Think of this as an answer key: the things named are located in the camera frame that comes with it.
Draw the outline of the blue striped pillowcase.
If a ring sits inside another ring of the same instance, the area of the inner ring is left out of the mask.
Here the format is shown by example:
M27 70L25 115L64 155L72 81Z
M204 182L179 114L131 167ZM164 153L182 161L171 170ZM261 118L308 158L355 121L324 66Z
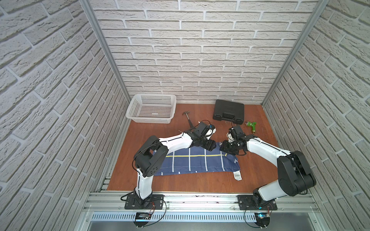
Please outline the blue striped pillowcase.
M232 172L241 181L241 170L236 156L220 151L220 144L212 151L191 147L168 153L155 176L169 176L208 172Z

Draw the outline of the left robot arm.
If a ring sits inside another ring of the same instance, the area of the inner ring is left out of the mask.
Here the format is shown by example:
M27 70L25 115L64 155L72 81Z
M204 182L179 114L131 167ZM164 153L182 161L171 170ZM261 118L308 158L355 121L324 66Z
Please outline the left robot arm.
M136 152L132 162L132 167L137 172L137 185L134 189L135 199L140 204L151 199L153 176L161 168L168 153L193 146L212 151L216 148L216 142L211 139L215 132L214 125L201 121L198 125L177 136L168 138L150 136Z

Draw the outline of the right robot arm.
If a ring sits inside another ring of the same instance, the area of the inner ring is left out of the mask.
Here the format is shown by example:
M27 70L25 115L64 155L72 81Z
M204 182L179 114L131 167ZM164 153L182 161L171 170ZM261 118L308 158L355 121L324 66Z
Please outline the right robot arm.
M266 143L257 136L246 135L240 126L229 129L228 139L220 145L220 150L238 155L240 150L246 154L259 155L277 167L278 179L253 191L251 203L260 209L276 198L305 194L317 184L314 173L300 151L291 152Z

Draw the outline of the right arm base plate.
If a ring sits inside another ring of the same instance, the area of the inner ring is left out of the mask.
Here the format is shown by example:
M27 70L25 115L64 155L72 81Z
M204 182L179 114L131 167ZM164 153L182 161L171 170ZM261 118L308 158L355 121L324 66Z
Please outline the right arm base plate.
M240 210L277 210L275 200L263 201L256 195L238 195L237 196Z

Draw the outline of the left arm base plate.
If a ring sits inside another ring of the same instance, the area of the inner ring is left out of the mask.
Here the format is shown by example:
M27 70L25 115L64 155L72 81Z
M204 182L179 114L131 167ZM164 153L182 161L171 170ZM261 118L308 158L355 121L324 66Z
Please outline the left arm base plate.
M152 194L148 198L142 200L136 194L130 194L125 199L124 208L127 210L151 210L159 209L162 210L164 204L164 195L163 194Z

